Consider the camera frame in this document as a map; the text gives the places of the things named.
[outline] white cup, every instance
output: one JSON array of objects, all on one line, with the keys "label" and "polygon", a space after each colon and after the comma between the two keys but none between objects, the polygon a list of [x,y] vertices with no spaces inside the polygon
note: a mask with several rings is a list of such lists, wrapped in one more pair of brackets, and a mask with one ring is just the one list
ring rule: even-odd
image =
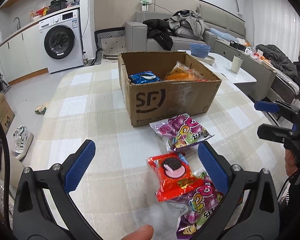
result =
[{"label": "white cup", "polygon": [[242,58],[240,58],[238,56],[234,56],[232,65],[231,65],[231,71],[234,73],[238,73],[239,69],[241,68],[242,62],[243,62]]}]

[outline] blue bowl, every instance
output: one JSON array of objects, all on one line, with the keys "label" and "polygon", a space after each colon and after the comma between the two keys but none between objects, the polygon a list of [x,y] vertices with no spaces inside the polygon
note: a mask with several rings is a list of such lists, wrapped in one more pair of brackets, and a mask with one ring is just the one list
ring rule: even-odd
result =
[{"label": "blue bowl", "polygon": [[208,45],[200,43],[191,43],[190,51],[191,55],[199,58],[206,58],[211,50],[211,47]]}]

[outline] sofa backrest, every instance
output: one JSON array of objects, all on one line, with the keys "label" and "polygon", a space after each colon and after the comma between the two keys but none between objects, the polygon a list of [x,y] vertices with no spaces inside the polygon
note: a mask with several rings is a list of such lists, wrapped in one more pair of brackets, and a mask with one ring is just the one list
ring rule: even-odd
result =
[{"label": "sofa backrest", "polygon": [[[204,22],[209,28],[229,33],[236,38],[245,39],[245,22],[238,17],[208,3],[204,5],[200,4],[200,7],[197,8],[197,12],[200,12]],[[171,13],[136,11],[135,17],[136,22],[142,23],[144,20],[149,19],[163,20],[164,18],[170,18],[172,15]]]}]

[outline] cardboard box on floor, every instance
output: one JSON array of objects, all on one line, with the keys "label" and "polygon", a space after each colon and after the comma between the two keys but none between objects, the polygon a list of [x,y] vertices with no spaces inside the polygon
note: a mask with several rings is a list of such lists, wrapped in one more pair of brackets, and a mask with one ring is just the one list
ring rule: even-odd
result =
[{"label": "cardboard box on floor", "polygon": [[14,113],[11,110],[4,94],[0,94],[0,123],[7,134],[9,127],[14,118]]},{"label": "cardboard box on floor", "polygon": [[[127,52],[118,55],[120,86],[133,126],[178,114],[208,111],[221,84],[214,73],[185,52]],[[152,71],[164,79],[181,61],[199,71],[207,81],[162,81],[135,85],[129,75]]]}]

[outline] wooden countertop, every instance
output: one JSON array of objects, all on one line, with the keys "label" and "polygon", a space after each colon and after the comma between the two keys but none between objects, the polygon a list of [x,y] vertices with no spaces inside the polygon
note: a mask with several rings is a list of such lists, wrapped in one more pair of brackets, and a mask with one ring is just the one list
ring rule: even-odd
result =
[{"label": "wooden countertop", "polygon": [[80,5],[75,5],[75,6],[72,6],[72,7],[69,7],[69,8],[64,8],[64,9],[62,9],[62,10],[59,10],[59,11],[50,13],[50,14],[48,14],[48,15],[45,15],[45,16],[41,17],[40,19],[36,20],[36,21],[30,22],[29,24],[23,26],[21,29],[17,30],[16,32],[14,32],[13,34],[11,34],[8,38],[6,38],[5,40],[3,40],[3,41],[0,43],[0,47],[1,47],[3,44],[5,44],[7,41],[11,40],[14,36],[17,36],[18,34],[20,34],[21,32],[23,32],[24,30],[29,29],[30,27],[37,25],[40,21],[42,21],[42,20],[44,20],[44,19],[47,19],[47,18],[50,18],[50,17],[52,17],[52,16],[54,16],[54,15],[57,15],[57,14],[66,12],[66,11],[71,11],[71,10],[73,10],[73,9],[77,9],[77,8],[79,8],[79,7],[80,7]]}]

